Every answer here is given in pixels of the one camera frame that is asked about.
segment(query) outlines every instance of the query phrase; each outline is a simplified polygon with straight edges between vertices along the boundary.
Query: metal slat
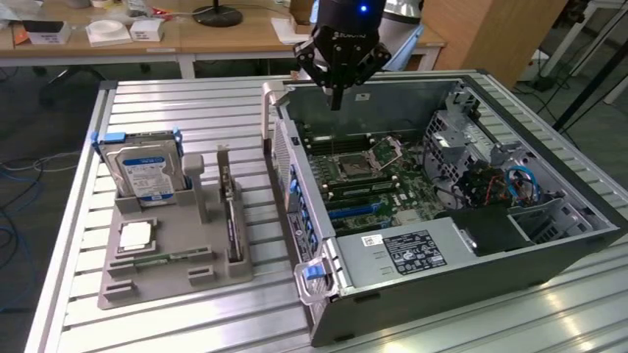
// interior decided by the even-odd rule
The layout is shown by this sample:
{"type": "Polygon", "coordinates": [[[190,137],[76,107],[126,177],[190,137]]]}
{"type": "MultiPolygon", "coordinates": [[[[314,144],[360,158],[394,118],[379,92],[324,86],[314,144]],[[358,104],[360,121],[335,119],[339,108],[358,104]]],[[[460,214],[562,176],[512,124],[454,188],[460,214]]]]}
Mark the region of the metal slat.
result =
{"type": "Polygon", "coordinates": [[[234,131],[234,129],[183,131],[182,135],[184,136],[184,151],[188,143],[195,141],[224,140],[226,138],[252,138],[255,136],[259,136],[259,138],[262,139],[262,132],[259,126],[250,128],[239,128],[236,131],[234,131]]]}
{"type": "Polygon", "coordinates": [[[243,203],[244,208],[275,204],[274,191],[271,189],[263,189],[243,193],[243,203]]]}
{"type": "MultiPolygon", "coordinates": [[[[67,341],[72,342],[72,345],[62,345],[60,351],[84,352],[92,349],[103,349],[146,338],[158,337],[183,329],[210,327],[216,323],[222,323],[219,327],[224,327],[228,322],[238,324],[243,318],[255,318],[263,313],[282,310],[286,307],[300,309],[296,298],[296,286],[291,282],[248,290],[243,293],[235,293],[231,296],[223,296],[214,300],[182,304],[175,307],[163,307],[160,310],[150,310],[135,315],[126,315],[123,318],[102,321],[96,325],[82,325],[64,332],[63,335],[66,337],[70,336],[67,341]]],[[[300,320],[294,321],[292,325],[303,327],[304,324],[306,318],[302,315],[300,320]]],[[[232,336],[219,336],[204,341],[211,341],[208,344],[226,344],[227,338],[232,338],[232,336]]]]}
{"type": "Polygon", "coordinates": [[[108,227],[111,225],[111,217],[114,210],[92,211],[87,214],[86,228],[108,227]]]}
{"type": "Polygon", "coordinates": [[[79,254],[79,260],[76,261],[76,272],[100,271],[103,269],[103,263],[106,263],[107,249],[96,249],[79,254]]]}
{"type": "Polygon", "coordinates": [[[199,99],[191,101],[154,101],[144,103],[116,104],[112,114],[163,112],[168,110],[192,110],[200,108],[239,107],[259,105],[259,97],[236,97],[222,99],[199,99]]]}
{"type": "Polygon", "coordinates": [[[128,134],[139,132],[158,132],[163,130],[172,130],[179,128],[182,130],[199,130],[210,128],[238,128],[238,127],[260,126],[259,114],[234,116],[231,118],[212,118],[199,120],[174,120],[163,121],[160,124],[155,123],[135,123],[111,125],[107,132],[126,132],[128,134]]]}
{"type": "Polygon", "coordinates": [[[187,352],[224,352],[227,349],[235,349],[238,352],[240,347],[264,343],[275,337],[303,334],[306,330],[303,309],[295,305],[276,313],[198,329],[187,332],[186,335],[162,336],[104,352],[158,352],[162,349],[172,351],[180,347],[184,347],[187,352]]]}
{"type": "MultiPolygon", "coordinates": [[[[270,80],[284,80],[291,79],[290,75],[276,75],[276,76],[240,76],[240,77],[214,77],[206,79],[195,79],[194,81],[187,80],[187,82],[208,82],[214,86],[218,86],[220,82],[236,82],[236,81],[251,81],[260,82],[260,86],[266,81],[270,80]]],[[[182,79],[155,79],[146,81],[122,81],[119,86],[144,86],[144,85],[166,85],[166,84],[180,84],[182,79]]]]}
{"type": "Polygon", "coordinates": [[[116,192],[96,193],[90,198],[90,210],[100,210],[103,208],[114,207],[114,200],[116,199],[116,192]]]}
{"type": "MultiPolygon", "coordinates": [[[[259,224],[247,227],[247,236],[251,241],[252,246],[262,245],[268,242],[280,243],[283,236],[279,233],[271,233],[274,236],[268,236],[263,231],[256,230],[258,227],[268,226],[268,229],[274,227],[280,228],[279,223],[268,223],[268,224],[259,224]]],[[[100,238],[104,243],[107,242],[108,230],[107,235],[100,238]]],[[[256,263],[255,263],[255,275],[263,275],[272,272],[282,272],[290,271],[290,263],[284,261],[286,257],[288,256],[287,252],[282,252],[280,250],[286,250],[278,244],[271,246],[263,246],[262,250],[258,251],[256,254],[256,263]],[[270,252],[268,254],[263,253],[267,249],[275,249],[276,251],[270,252]]],[[[102,271],[92,271],[86,274],[80,274],[75,276],[75,281],[72,282],[72,292],[71,298],[78,296],[96,296],[99,294],[99,287],[100,281],[103,278],[102,271]]]]}
{"type": "Polygon", "coordinates": [[[158,93],[158,92],[190,92],[194,90],[232,90],[235,88],[260,88],[263,82],[256,81],[224,81],[219,85],[216,82],[194,82],[194,83],[156,83],[152,85],[122,85],[116,89],[116,94],[130,93],[158,93]]]}
{"type": "Polygon", "coordinates": [[[144,302],[126,307],[116,307],[110,310],[100,310],[96,307],[98,298],[96,296],[92,296],[68,303],[66,325],[78,326],[92,324],[98,326],[99,322],[103,322],[108,318],[124,318],[127,315],[143,313],[148,310],[159,310],[162,307],[174,307],[178,304],[194,304],[204,299],[227,297],[231,293],[240,293],[256,288],[272,287],[274,285],[290,283],[291,280],[292,275],[290,271],[270,272],[266,274],[258,274],[252,281],[240,283],[239,285],[216,288],[214,290],[203,290],[183,296],[159,299],[152,302],[144,302]]]}
{"type": "Polygon", "coordinates": [[[88,230],[83,234],[83,242],[80,243],[80,248],[94,249],[94,248],[104,247],[107,246],[108,238],[110,238],[108,229],[88,230]]]}
{"type": "Polygon", "coordinates": [[[575,343],[574,348],[582,345],[583,349],[591,350],[594,348],[591,342],[579,343],[580,339],[574,339],[574,336],[595,335],[595,331],[606,328],[610,324],[628,324],[626,313],[618,311],[618,307],[627,305],[628,295],[624,292],[611,298],[592,300],[567,315],[555,314],[546,319],[532,321],[526,325],[527,330],[524,331],[522,331],[524,327],[516,327],[519,332],[514,335],[500,332],[494,335],[496,337],[488,336],[483,341],[468,343],[456,348],[464,349],[470,353],[511,352],[510,347],[520,342],[527,342],[526,350],[528,352],[540,351],[548,345],[562,346],[570,343],[575,343]],[[546,339],[538,340],[539,335],[546,336],[546,339]]]}
{"type": "Polygon", "coordinates": [[[102,193],[106,191],[116,190],[116,183],[114,182],[114,178],[111,176],[106,176],[103,178],[98,178],[95,181],[95,192],[102,193]]]}
{"type": "Polygon", "coordinates": [[[228,97],[260,97],[260,88],[243,90],[198,90],[194,92],[136,93],[116,96],[115,103],[140,103],[144,101],[183,101],[188,99],[215,99],[228,97]]]}
{"type": "Polygon", "coordinates": [[[167,112],[144,112],[144,113],[124,113],[111,116],[110,124],[130,124],[142,123],[147,121],[168,121],[184,119],[202,119],[240,116],[240,115],[258,115],[259,105],[248,105],[246,107],[223,107],[207,108],[192,110],[170,110],[167,112]]]}
{"type": "Polygon", "coordinates": [[[250,138],[232,138],[220,140],[206,140],[188,142],[184,144],[186,153],[207,153],[218,152],[219,147],[227,148],[231,151],[242,149],[260,149],[262,148],[262,136],[254,136],[250,138]]]}

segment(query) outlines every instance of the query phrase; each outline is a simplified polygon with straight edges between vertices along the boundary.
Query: blue pcie slot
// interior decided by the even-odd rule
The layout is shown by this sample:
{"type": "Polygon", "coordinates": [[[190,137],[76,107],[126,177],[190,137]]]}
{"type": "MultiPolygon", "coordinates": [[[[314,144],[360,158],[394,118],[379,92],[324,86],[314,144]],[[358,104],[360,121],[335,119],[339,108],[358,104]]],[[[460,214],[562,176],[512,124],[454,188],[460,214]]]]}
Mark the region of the blue pcie slot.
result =
{"type": "Polygon", "coordinates": [[[344,218],[344,217],[352,217],[354,215],[368,215],[371,213],[376,213],[376,211],[380,209],[380,205],[382,203],[378,202],[376,204],[370,204],[368,206],[330,211],[328,213],[330,218],[336,219],[336,218],[344,218]]]}
{"type": "Polygon", "coordinates": [[[299,197],[299,217],[306,228],[307,241],[311,245],[311,255],[314,256],[318,251],[318,245],[319,245],[318,236],[316,236],[315,228],[311,221],[311,215],[307,210],[307,203],[303,197],[302,185],[299,184],[299,180],[296,179],[296,172],[295,172],[294,166],[291,166],[291,176],[292,176],[292,180],[291,180],[291,185],[290,185],[290,192],[296,194],[296,196],[299,197]]]}

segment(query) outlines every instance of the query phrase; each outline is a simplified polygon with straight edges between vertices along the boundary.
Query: barcode sticker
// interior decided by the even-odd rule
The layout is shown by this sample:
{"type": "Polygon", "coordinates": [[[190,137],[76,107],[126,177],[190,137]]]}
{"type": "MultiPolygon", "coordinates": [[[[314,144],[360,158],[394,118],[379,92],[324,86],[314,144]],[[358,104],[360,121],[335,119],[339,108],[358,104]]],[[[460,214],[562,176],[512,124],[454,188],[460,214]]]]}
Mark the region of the barcode sticker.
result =
{"type": "Polygon", "coordinates": [[[374,245],[383,244],[384,241],[382,240],[382,234],[364,236],[363,243],[364,243],[364,246],[374,246],[374,245]]]}

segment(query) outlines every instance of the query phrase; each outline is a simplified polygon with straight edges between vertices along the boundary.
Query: black lamp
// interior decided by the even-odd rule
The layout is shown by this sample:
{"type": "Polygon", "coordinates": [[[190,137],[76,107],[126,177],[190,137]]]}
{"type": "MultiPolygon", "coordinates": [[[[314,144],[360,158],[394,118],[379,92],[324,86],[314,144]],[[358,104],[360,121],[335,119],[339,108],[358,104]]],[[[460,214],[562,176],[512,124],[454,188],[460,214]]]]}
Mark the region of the black lamp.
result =
{"type": "Polygon", "coordinates": [[[231,27],[243,21],[243,13],[232,7],[220,6],[214,0],[214,6],[204,6],[195,10],[194,19],[204,26],[231,27]]]}

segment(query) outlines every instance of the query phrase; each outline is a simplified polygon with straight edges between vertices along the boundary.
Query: gray component tray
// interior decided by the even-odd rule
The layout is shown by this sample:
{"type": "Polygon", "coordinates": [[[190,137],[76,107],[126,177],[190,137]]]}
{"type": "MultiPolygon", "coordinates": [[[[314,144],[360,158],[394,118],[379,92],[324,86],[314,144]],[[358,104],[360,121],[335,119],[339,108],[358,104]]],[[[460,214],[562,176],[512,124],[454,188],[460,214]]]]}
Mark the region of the gray component tray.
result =
{"type": "Polygon", "coordinates": [[[176,193],[176,204],[148,207],[142,212],[122,213],[120,208],[135,198],[118,199],[110,227],[103,281],[99,291],[99,308],[112,309],[151,300],[192,293],[199,290],[235,285],[254,279],[251,252],[244,233],[244,209],[236,203],[236,221],[240,229],[240,242],[244,261],[228,263],[227,259],[227,220],[226,204],[220,202],[219,185],[204,185],[206,206],[210,222],[199,220],[199,208],[192,190],[176,193]],[[148,221],[152,226],[152,239],[156,252],[135,251],[135,257],[118,253],[122,225],[148,221]],[[154,257],[191,249],[208,248],[211,253],[196,253],[187,259],[151,265],[124,265],[114,271],[116,263],[132,259],[154,257]]]}

